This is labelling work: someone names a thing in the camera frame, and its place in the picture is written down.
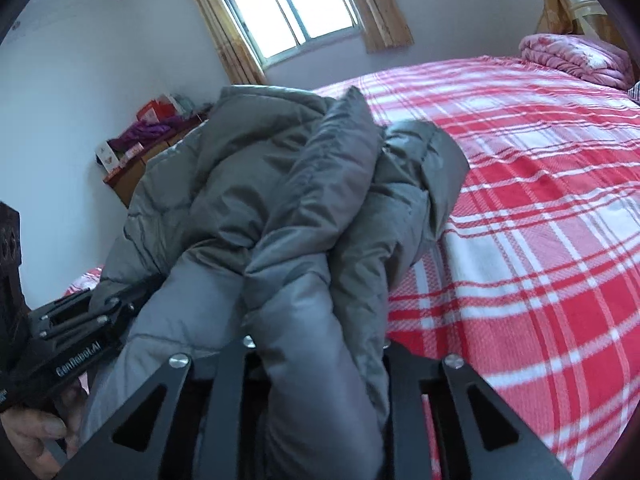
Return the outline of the person left hand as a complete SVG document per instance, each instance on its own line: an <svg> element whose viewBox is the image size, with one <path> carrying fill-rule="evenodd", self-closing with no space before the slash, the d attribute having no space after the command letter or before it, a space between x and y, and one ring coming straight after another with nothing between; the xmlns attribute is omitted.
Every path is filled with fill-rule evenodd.
<svg viewBox="0 0 640 480"><path fill-rule="evenodd" d="M76 380L60 395L66 413L63 418L18 406L1 414L2 427L9 442L36 478L52 479L61 469L44 442L64 440L67 457L72 458L77 453L87 398L87 391Z"/></svg>

